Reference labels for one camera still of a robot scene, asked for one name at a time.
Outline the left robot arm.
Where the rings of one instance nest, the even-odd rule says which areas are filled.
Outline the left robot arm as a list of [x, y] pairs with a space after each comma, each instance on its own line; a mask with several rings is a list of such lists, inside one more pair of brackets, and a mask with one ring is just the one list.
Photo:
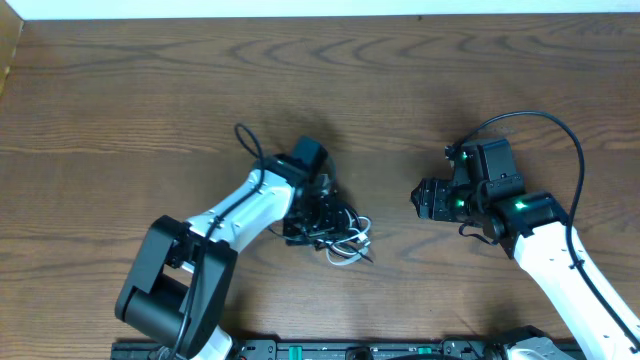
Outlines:
[[346, 228], [345, 209], [322, 169], [327, 150], [302, 136], [289, 154], [258, 155], [245, 182], [208, 211], [148, 229], [115, 315], [167, 348], [167, 359], [225, 359], [234, 345], [220, 326], [236, 261], [276, 222], [289, 246], [318, 246]]

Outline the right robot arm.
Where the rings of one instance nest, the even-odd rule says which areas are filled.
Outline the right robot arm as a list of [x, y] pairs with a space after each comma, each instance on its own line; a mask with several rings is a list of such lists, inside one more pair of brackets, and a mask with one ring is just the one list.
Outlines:
[[509, 142], [449, 150], [453, 175], [424, 178], [410, 199], [419, 217], [475, 227], [542, 289], [588, 359], [636, 359], [639, 319], [597, 268], [568, 214], [548, 192], [529, 193]]

